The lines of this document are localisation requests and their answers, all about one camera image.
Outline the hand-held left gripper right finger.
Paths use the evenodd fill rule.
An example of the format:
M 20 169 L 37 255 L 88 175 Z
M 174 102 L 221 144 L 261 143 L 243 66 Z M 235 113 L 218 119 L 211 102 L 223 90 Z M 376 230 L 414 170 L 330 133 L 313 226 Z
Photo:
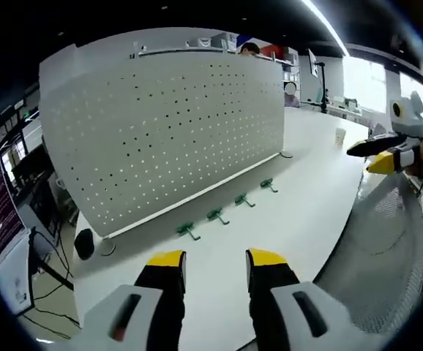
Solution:
M 355 350 L 358 329 L 346 307 L 312 282 L 300 282 L 286 259 L 246 251 L 250 316 L 259 350 Z

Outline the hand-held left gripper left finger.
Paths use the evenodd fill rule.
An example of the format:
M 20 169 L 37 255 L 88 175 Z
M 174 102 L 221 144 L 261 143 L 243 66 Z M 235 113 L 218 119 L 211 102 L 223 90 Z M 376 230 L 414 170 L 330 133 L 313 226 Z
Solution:
M 177 350 L 185 316 L 187 253 L 155 254 L 133 285 L 121 285 L 86 313 L 86 345 L 104 350 Z

